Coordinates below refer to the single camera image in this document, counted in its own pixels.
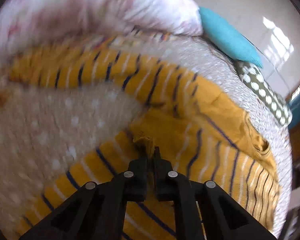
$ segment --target yellow fabric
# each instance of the yellow fabric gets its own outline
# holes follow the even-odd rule
[[[191,180],[214,180],[271,230],[279,196],[276,164],[248,114],[197,73],[154,57],[108,49],[114,40],[90,51],[41,47],[13,64],[14,81],[65,89],[111,80],[148,106],[126,131],[60,175],[53,183],[60,192],[47,187],[34,205],[39,214],[47,215],[63,201],[60,195],[69,197],[85,182],[104,183],[125,171],[138,158],[136,143],[149,155],[159,146],[162,158]],[[39,221],[32,213],[25,216],[33,224]],[[28,229],[22,218],[18,232]],[[128,203],[124,232],[131,239],[174,239],[171,203],[159,203],[151,192],[144,203]]]

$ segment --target turquoise cushion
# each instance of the turquoise cushion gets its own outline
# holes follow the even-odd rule
[[[234,60],[248,61],[262,68],[256,48],[220,15],[210,9],[199,9],[203,31],[225,54]]]

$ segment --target white floor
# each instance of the white floor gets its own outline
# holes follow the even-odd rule
[[[300,84],[300,15],[289,0],[194,0],[224,17],[261,54],[270,86],[283,97]]]

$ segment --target screw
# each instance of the screw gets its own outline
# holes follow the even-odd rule
[[[215,182],[212,180],[209,180],[206,182],[206,186],[209,188],[214,188],[216,186]]]
[[[86,189],[94,189],[96,187],[96,184],[94,184],[93,182],[88,182],[85,187]]]
[[[176,176],[178,176],[178,173],[176,171],[169,171],[168,176],[171,178],[175,178]]]
[[[131,178],[131,177],[133,177],[133,172],[132,172],[132,171],[126,171],[123,175],[124,175],[126,178]]]

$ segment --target green fabric with white dots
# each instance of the green fabric with white dots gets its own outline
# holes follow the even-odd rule
[[[292,120],[292,112],[284,99],[264,80],[258,67],[246,61],[237,61],[236,69],[241,81],[266,105],[277,124],[287,126]]]

